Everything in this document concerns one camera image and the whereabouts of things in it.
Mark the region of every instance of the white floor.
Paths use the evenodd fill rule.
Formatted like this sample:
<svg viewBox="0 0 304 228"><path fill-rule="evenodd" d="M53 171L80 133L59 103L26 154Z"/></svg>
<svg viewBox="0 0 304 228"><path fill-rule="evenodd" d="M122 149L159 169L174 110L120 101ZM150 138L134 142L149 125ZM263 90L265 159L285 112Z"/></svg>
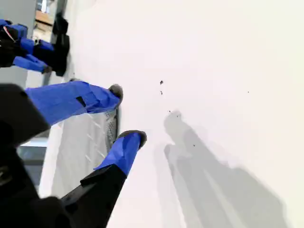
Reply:
<svg viewBox="0 0 304 228"><path fill-rule="evenodd" d="M304 227L303 11L299 0L68 0L75 77L119 83L120 131L148 135L108 227ZM55 166L42 195L60 185ZM79 176L65 174L73 187Z"/></svg>

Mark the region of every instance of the blue plastic cover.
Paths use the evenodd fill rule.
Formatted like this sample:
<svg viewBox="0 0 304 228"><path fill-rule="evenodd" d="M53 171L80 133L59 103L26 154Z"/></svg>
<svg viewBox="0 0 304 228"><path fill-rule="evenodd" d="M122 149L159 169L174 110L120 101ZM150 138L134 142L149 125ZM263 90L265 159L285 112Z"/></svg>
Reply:
<svg viewBox="0 0 304 228"><path fill-rule="evenodd" d="M119 98L109 90L81 81L28 88L25 92L50 125L73 115L111 111L119 104ZM82 97L85 107L77 97Z"/></svg>
<svg viewBox="0 0 304 228"><path fill-rule="evenodd" d="M18 39L26 38L28 35L28 28L24 25L7 25L6 27L16 29L18 31Z"/></svg>
<svg viewBox="0 0 304 228"><path fill-rule="evenodd" d="M31 55L34 52L34 45L35 45L35 42L31 39L22 38L20 41L21 48L24 50L27 50L27 52Z"/></svg>
<svg viewBox="0 0 304 228"><path fill-rule="evenodd" d="M40 47L42 49L50 50L50 51L54 51L55 50L54 46L51 43L48 43L48 42L46 42L44 40L41 40L41 39L39 40L39 43L40 43Z"/></svg>
<svg viewBox="0 0 304 228"><path fill-rule="evenodd" d="M0 19L0 26L6 26L6 25L8 25L8 23L5 20Z"/></svg>
<svg viewBox="0 0 304 228"><path fill-rule="evenodd" d="M16 56L13 62L14 65L25 68L27 70L35 70L42 72L46 64L32 55L26 55L25 58Z"/></svg>
<svg viewBox="0 0 304 228"><path fill-rule="evenodd" d="M140 143L141 137L138 133L130 133L125 137L117 139L111 147L109 154L95 170L115 164L128 176Z"/></svg>

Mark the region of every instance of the floor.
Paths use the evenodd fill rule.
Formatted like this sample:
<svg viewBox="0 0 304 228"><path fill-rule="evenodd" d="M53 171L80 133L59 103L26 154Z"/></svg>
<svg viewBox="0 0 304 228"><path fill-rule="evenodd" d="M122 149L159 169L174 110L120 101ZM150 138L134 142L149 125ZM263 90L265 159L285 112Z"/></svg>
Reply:
<svg viewBox="0 0 304 228"><path fill-rule="evenodd" d="M297 0L68 1L69 74L120 84L120 131L148 136L108 227L304 227L303 10ZM52 128L42 195L66 193L100 162L93 119Z"/></svg>

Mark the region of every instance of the gray wall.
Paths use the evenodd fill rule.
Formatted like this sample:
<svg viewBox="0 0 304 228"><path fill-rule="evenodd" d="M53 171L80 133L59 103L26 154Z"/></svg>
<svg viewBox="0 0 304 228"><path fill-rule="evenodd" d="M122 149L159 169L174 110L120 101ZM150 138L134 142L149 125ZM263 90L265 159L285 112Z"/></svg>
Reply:
<svg viewBox="0 0 304 228"><path fill-rule="evenodd" d="M36 0L0 0L0 18L28 27L28 37L33 33ZM15 83L25 87L28 71L16 66L0 68L0 83Z"/></svg>

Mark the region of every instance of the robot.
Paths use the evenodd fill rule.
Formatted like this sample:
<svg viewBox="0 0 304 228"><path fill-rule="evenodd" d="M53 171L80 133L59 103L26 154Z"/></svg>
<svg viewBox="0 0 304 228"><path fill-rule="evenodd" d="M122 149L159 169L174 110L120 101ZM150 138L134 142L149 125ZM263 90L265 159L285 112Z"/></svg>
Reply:
<svg viewBox="0 0 304 228"><path fill-rule="evenodd" d="M68 22L57 15L53 29L57 40L51 44L28 39L28 27L0 19L0 67L18 66L43 74L55 71L57 76L63 76L70 49L67 27Z"/></svg>
<svg viewBox="0 0 304 228"><path fill-rule="evenodd" d="M117 85L107 90L81 81L26 91L13 84L0 84L1 227L107 227L134 159L146 143L145 132L121 133L101 164L61 199L38 196L16 147L60 119L112 110L122 97Z"/></svg>

